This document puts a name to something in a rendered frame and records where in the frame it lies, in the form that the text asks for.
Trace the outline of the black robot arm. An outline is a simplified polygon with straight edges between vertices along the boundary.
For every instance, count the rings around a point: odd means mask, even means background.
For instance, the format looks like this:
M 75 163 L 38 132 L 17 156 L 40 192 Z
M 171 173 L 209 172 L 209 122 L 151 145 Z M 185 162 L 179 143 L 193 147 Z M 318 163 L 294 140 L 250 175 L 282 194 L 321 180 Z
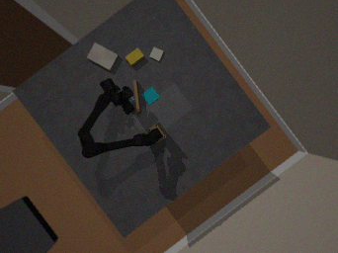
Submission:
M 133 92 L 127 86 L 123 87 L 123 92 L 121 94 L 116 92 L 117 87 L 115 86 L 113 80 L 108 78 L 100 83 L 101 87 L 104 90 L 104 94 L 101 94 L 96 102 L 94 110 L 91 115 L 78 131 L 82 145 L 82 155 L 86 158 L 91 158 L 106 151 L 116 150 L 120 148 L 130 147 L 130 146 L 149 146 L 154 144 L 158 139 L 163 137 L 158 128 L 154 128 L 148 134 L 139 133 L 131 139 L 125 139 L 120 141 L 102 143 L 95 142 L 92 137 L 90 130 L 96 120 L 99 118 L 100 114 L 108 107 L 108 105 L 113 102 L 115 106 L 121 104 L 123 96 L 126 101 L 133 96 Z

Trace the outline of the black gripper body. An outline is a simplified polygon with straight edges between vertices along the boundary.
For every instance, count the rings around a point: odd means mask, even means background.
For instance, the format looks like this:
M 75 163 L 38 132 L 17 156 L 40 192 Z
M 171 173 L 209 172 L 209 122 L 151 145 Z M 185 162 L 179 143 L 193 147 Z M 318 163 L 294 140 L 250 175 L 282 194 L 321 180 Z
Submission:
M 119 94 L 121 94 L 120 92 L 118 92 L 118 91 L 120 91 L 121 89 L 119 88 L 119 86 L 117 86 L 117 85 L 115 85 L 116 87 L 117 87 L 117 89 L 116 89 L 116 92 L 117 93 L 119 93 Z M 122 94 L 121 94 L 122 95 Z M 122 95 L 123 96 L 123 95 Z M 132 105 L 132 104 L 130 104 L 129 102 L 127 102 L 126 101 L 126 99 L 125 99 L 125 97 L 123 96 L 123 100 L 121 101 L 121 104 L 120 105 L 123 105 L 123 106 L 125 106 L 125 108 L 124 108 L 124 112 L 128 115 L 128 114 L 130 114 L 132 111 L 134 111 L 134 109 L 135 109 L 135 107 Z

